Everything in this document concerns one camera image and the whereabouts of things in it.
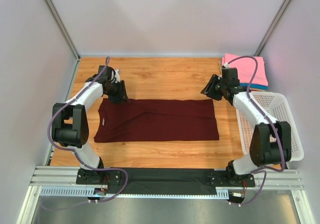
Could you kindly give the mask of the maroon t-shirt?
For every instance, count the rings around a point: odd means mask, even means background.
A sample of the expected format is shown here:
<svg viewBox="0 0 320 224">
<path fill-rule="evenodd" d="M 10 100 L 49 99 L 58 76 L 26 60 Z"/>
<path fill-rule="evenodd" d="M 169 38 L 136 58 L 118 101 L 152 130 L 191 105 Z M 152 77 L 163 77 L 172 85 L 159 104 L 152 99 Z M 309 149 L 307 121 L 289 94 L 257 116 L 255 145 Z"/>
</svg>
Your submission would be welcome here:
<svg viewBox="0 0 320 224">
<path fill-rule="evenodd" d="M 133 141 L 218 141 L 212 100 L 103 99 L 96 143 Z"/>
</svg>

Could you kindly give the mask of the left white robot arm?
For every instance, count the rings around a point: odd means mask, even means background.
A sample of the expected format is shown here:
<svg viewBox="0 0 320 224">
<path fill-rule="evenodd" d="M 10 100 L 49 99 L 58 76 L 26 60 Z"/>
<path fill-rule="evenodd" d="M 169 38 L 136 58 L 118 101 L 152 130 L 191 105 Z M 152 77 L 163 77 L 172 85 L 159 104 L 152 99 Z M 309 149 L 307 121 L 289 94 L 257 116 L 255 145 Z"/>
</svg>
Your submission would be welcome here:
<svg viewBox="0 0 320 224">
<path fill-rule="evenodd" d="M 128 100 L 124 83 L 118 69 L 100 66 L 98 73 L 88 78 L 74 97 L 52 108 L 48 137 L 53 146 L 73 153 L 79 161 L 77 184 L 101 184 L 106 178 L 103 161 L 89 143 L 86 112 L 103 95 L 113 103 Z"/>
</svg>

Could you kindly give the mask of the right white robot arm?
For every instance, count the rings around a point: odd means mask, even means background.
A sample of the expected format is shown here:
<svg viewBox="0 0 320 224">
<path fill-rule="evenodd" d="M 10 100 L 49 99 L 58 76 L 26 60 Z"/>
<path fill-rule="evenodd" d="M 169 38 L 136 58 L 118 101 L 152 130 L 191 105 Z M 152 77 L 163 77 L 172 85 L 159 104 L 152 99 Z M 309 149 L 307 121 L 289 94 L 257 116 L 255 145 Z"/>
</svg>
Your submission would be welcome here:
<svg viewBox="0 0 320 224">
<path fill-rule="evenodd" d="M 209 98 L 226 99 L 239 110 L 253 128 L 249 153 L 230 162 L 236 175 L 254 174 L 264 169 L 282 172 L 291 160 L 291 126 L 268 114 L 250 89 L 240 85 L 236 68 L 225 68 L 222 75 L 213 74 L 201 91 Z"/>
</svg>

